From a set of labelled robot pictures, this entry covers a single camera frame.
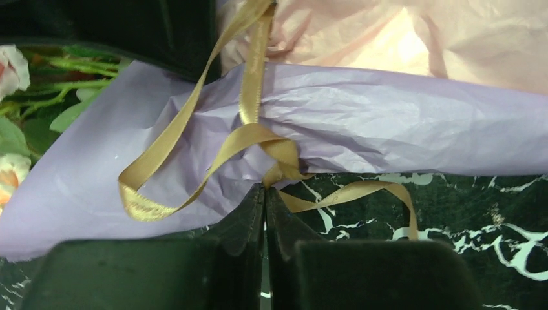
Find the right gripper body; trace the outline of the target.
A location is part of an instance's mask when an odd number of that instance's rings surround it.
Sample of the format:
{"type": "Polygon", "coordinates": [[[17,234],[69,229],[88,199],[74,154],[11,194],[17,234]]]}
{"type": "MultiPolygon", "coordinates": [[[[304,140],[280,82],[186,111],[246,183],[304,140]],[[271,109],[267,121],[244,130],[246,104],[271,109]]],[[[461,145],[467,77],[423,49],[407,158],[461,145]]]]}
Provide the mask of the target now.
{"type": "Polygon", "coordinates": [[[80,45],[196,83],[218,39],[210,0],[1,1],[1,43],[80,45]]]}

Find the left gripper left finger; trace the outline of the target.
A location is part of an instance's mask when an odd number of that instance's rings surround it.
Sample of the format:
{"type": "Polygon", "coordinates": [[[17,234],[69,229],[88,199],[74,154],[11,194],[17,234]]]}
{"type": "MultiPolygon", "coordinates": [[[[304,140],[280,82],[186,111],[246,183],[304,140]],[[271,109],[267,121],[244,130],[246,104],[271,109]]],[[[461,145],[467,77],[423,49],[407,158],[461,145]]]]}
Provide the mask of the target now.
{"type": "Polygon", "coordinates": [[[258,309],[263,186],[194,238],[74,240],[55,246],[20,309],[258,309]]]}

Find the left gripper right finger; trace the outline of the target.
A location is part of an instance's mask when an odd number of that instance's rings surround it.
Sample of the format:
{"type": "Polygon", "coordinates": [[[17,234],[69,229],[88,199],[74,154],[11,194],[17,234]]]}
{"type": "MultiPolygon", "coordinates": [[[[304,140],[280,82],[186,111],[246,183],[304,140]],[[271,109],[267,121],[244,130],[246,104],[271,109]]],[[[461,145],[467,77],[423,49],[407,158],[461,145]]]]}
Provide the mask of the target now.
{"type": "Polygon", "coordinates": [[[480,309],[465,262],[433,241],[330,242],[265,193],[274,309],[480,309]]]}

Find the brown ribbon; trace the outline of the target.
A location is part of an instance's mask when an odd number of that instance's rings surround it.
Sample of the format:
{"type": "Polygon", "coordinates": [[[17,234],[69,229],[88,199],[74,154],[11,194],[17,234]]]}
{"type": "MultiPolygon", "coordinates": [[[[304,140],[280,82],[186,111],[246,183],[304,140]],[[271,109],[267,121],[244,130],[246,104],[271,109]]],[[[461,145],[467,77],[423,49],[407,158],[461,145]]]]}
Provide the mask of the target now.
{"type": "MultiPolygon", "coordinates": [[[[211,66],[213,60],[228,42],[248,28],[253,29],[240,92],[239,115],[242,126],[235,129],[223,142],[203,181],[194,193],[183,202],[182,207],[187,207],[199,197],[208,179],[218,168],[252,145],[259,145],[268,156],[275,160],[275,164],[263,176],[262,184],[265,187],[271,187],[278,181],[285,179],[304,180],[311,178],[311,174],[302,174],[300,171],[299,152],[296,143],[273,133],[259,123],[265,71],[264,57],[275,7],[276,3],[274,1],[246,1],[234,15],[230,24],[220,34],[211,52],[206,64],[207,67],[211,66]]],[[[165,130],[148,149],[118,176],[121,202],[125,212],[131,218],[141,222],[153,222],[164,219],[180,210],[179,207],[166,207],[149,200],[139,194],[138,189],[160,168],[173,151],[195,111],[208,71],[208,68],[204,69],[187,102],[165,130]]],[[[408,238],[417,240],[417,218],[412,199],[408,190],[397,183],[378,180],[357,181],[340,188],[317,203],[302,200],[289,194],[281,194],[280,196],[291,212],[303,212],[350,202],[380,190],[390,192],[407,207],[410,213],[408,238]]]]}

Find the purple flower bouquet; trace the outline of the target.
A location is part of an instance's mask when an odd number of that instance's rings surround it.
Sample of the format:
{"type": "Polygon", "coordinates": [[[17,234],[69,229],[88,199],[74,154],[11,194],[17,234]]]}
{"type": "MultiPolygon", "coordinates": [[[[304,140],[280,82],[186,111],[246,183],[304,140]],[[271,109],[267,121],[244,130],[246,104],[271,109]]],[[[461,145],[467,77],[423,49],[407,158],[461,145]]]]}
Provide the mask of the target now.
{"type": "MultiPolygon", "coordinates": [[[[218,38],[245,2],[216,10],[218,38]]],[[[270,30],[260,124],[297,144],[303,171],[547,172],[546,1],[279,1],[270,30]]],[[[230,213],[274,164],[257,145],[182,204],[242,126],[249,41],[241,33],[205,66],[188,125],[138,189],[179,211],[131,218],[118,176],[197,82],[134,59],[16,190],[1,214],[1,256],[30,260],[65,240],[161,236],[230,213]]]]}

